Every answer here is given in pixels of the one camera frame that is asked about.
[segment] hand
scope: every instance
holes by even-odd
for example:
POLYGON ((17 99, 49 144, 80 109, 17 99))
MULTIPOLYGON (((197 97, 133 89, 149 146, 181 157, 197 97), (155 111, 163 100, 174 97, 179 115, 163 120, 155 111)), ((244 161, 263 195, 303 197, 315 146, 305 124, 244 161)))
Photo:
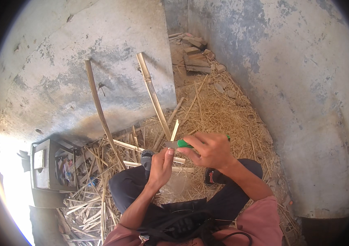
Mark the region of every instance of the hand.
POLYGON ((152 156, 150 177, 147 186, 158 191, 164 186, 172 175, 174 149, 164 148, 158 154, 152 156))
POLYGON ((197 132, 194 136, 187 135, 183 139, 192 145, 200 155, 190 148, 177 148, 177 150, 186 154, 197 166, 220 170, 233 163, 238 163, 230 153, 230 144, 226 135, 197 132))

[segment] pink shirt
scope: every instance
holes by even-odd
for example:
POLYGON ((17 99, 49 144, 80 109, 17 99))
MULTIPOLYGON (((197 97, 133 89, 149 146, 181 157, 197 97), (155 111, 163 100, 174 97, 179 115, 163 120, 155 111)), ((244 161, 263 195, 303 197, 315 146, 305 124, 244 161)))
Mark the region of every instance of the pink shirt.
MULTIPOLYGON (((252 204, 237 217, 237 229, 228 228, 213 234, 216 239, 222 239, 233 232, 242 231, 252 238, 252 246, 280 246, 282 231, 280 217, 277 213, 277 201, 274 196, 266 197, 252 204)), ((225 239, 227 246, 247 246, 248 238, 245 235, 235 234, 225 239)), ((117 224, 105 239, 103 246, 142 246, 139 233, 117 224)), ((157 246, 204 246, 200 238, 192 239, 186 243, 159 242, 157 246)))

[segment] green utility knife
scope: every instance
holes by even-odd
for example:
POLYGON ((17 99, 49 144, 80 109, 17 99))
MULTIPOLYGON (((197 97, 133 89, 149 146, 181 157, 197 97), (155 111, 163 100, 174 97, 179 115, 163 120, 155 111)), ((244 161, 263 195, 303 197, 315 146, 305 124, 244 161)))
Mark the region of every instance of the green utility knife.
POLYGON ((173 149, 177 149, 181 147, 193 148, 192 145, 189 145, 186 141, 182 139, 177 141, 165 141, 164 144, 166 147, 173 148, 173 149))

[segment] fingernail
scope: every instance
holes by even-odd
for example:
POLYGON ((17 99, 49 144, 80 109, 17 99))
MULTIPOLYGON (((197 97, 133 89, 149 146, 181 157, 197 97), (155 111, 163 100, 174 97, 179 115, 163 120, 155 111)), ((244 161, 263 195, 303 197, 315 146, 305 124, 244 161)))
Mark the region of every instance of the fingernail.
POLYGON ((175 154, 174 152, 175 152, 174 149, 172 149, 172 148, 168 149, 168 154, 169 155, 174 155, 175 154))

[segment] cable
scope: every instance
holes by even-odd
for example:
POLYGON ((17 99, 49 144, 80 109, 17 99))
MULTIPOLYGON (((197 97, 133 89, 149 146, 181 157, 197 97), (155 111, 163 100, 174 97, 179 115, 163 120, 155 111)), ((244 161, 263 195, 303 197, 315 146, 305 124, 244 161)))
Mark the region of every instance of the cable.
POLYGON ((248 244, 248 246, 251 246, 251 245, 252 245, 252 238, 251 238, 251 236, 248 235, 248 234, 246 234, 245 232, 241 232, 241 231, 231 233, 231 234, 225 236, 223 239, 219 240, 219 242, 222 242, 223 240, 229 238, 230 236, 236 235, 236 234, 242 234, 242 235, 247 236, 248 240, 250 241, 250 243, 248 244))

